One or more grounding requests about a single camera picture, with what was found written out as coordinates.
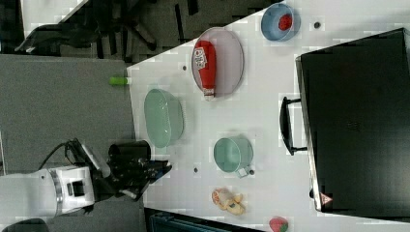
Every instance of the red fruit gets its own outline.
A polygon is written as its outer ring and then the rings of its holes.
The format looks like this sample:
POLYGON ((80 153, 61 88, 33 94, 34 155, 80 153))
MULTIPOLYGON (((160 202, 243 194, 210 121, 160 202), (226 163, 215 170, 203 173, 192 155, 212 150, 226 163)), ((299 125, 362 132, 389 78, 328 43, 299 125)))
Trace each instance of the red fruit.
POLYGON ((286 31, 292 26, 292 16, 290 14, 285 14, 279 20, 279 29, 286 31))
POLYGON ((275 217, 271 219, 269 225, 274 232, 285 232, 288 227, 287 220, 283 217, 275 217))

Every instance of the chair leg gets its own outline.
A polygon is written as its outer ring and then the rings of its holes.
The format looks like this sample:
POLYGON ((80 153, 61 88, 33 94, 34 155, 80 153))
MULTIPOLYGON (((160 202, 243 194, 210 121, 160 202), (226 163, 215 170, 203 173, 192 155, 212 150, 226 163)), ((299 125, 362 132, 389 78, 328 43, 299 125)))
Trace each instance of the chair leg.
POLYGON ((130 32, 138 36, 145 42, 150 50, 155 50, 157 48, 157 41, 151 35, 151 33, 143 26, 141 23, 137 23, 132 28, 128 28, 130 32))
POLYGON ((111 55, 114 55, 117 53, 117 42, 115 41, 115 32, 110 31, 108 34, 109 38, 109 51, 111 55))
POLYGON ((97 57, 103 59, 103 41, 101 38, 97 39, 97 57))
POLYGON ((126 63, 132 63, 132 45, 132 37, 127 35, 127 43, 124 51, 124 62, 126 63))

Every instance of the red ketchup bottle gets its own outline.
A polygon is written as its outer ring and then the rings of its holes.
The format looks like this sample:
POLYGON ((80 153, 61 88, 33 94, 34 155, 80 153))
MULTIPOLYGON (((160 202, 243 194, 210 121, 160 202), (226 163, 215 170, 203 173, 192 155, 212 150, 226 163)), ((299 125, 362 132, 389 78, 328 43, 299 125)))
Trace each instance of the red ketchup bottle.
POLYGON ((193 58, 199 70, 202 91, 206 101, 215 95, 215 77, 217 73, 217 53, 208 41, 199 41, 193 50, 193 58))

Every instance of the cup handle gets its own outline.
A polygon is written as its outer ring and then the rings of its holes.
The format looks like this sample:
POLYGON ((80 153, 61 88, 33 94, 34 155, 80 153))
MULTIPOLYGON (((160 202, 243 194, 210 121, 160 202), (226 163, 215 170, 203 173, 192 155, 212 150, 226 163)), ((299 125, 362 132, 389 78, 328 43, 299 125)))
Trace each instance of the cup handle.
POLYGON ((243 168, 240 168, 240 169, 236 170, 236 175, 239 178, 244 178, 244 177, 249 175, 249 172, 250 172, 250 167, 246 166, 246 167, 243 167, 243 168))

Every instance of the blue bowl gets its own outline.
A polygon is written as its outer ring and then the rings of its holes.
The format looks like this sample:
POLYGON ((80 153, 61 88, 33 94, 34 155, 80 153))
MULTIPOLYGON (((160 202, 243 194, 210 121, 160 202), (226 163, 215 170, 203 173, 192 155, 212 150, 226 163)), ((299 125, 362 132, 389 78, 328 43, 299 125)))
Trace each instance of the blue bowl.
POLYGON ((270 6, 262 17, 260 28, 263 36, 270 41, 287 41, 294 37, 301 27, 301 18, 291 7, 283 3, 270 6), (284 15, 292 16, 292 25, 289 29, 279 29, 279 20, 284 15))

